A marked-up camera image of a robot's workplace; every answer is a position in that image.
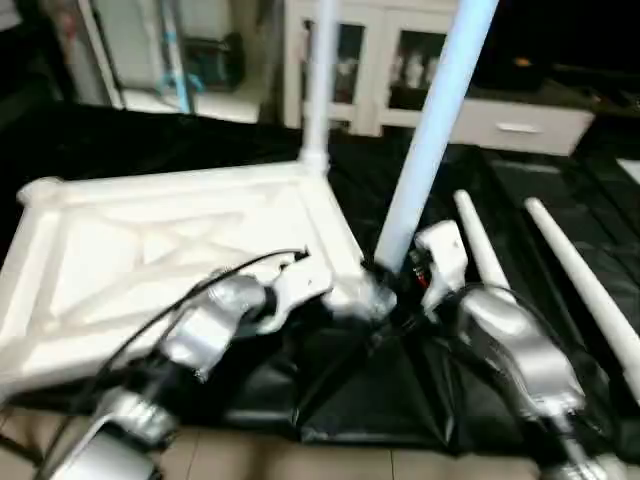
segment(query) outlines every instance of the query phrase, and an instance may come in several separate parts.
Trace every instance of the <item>cabinet drawer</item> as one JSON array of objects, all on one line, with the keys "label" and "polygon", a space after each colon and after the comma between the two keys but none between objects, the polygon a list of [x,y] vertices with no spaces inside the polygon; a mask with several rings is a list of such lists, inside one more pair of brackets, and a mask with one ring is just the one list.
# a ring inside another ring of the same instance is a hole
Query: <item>cabinet drawer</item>
[{"label": "cabinet drawer", "polygon": [[592,120],[581,110],[467,99],[450,142],[569,155]]}]

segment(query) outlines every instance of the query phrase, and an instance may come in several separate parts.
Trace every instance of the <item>white plastic tray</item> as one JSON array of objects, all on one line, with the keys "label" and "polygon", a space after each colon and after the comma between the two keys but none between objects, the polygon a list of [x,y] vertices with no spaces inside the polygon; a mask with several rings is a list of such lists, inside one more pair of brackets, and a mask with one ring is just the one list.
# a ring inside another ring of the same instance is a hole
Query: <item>white plastic tray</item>
[{"label": "white plastic tray", "polygon": [[[360,249],[328,183],[298,162],[41,179],[19,198],[25,211],[0,272],[0,403],[90,374],[215,268],[307,248],[335,276],[361,275]],[[283,260],[248,270],[268,280]]]}]

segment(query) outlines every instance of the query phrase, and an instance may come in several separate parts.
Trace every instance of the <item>light blue pole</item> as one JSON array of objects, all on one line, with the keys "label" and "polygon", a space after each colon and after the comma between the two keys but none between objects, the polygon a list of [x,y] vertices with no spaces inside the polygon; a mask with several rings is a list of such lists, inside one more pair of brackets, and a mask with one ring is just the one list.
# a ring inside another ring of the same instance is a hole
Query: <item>light blue pole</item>
[{"label": "light blue pole", "polygon": [[461,0],[447,35],[376,247],[376,262],[393,272],[411,245],[498,1]]},{"label": "light blue pole", "polygon": [[171,76],[176,85],[176,93],[182,113],[195,113],[193,95],[187,78],[184,55],[184,38],[182,36],[182,17],[177,0],[162,0],[165,35],[171,63]]}]

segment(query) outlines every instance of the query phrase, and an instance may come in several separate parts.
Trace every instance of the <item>drawer handle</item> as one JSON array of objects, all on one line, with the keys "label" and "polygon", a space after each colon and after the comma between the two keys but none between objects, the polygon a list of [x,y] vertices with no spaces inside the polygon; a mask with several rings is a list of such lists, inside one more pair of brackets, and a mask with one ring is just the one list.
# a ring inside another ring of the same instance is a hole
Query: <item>drawer handle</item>
[{"label": "drawer handle", "polygon": [[542,130],[540,128],[533,125],[527,125],[526,123],[501,122],[501,123],[496,123],[496,127],[498,127],[498,130],[502,132],[527,133],[530,135],[534,135],[536,133],[542,133]]}]

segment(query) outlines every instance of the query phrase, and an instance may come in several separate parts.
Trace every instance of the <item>white cabinet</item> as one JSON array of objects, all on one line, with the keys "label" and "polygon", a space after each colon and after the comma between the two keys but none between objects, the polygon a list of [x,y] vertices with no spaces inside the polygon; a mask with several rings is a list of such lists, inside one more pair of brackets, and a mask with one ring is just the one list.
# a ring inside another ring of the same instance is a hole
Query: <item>white cabinet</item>
[{"label": "white cabinet", "polygon": [[[307,75],[313,42],[315,2],[288,0],[285,35],[284,117],[288,127],[304,122]],[[377,51],[380,48],[382,10],[342,5],[338,31],[338,55],[329,118],[351,133],[368,133],[366,108],[372,93]]]},{"label": "white cabinet", "polygon": [[[333,126],[381,135],[386,126],[414,128],[435,75],[456,0],[341,2]],[[284,119],[303,122],[310,28],[316,2],[287,0]],[[467,98],[451,142],[569,155],[594,115],[570,108]]]},{"label": "white cabinet", "polygon": [[415,127],[451,27],[453,11],[387,10],[382,30],[370,132]]}]

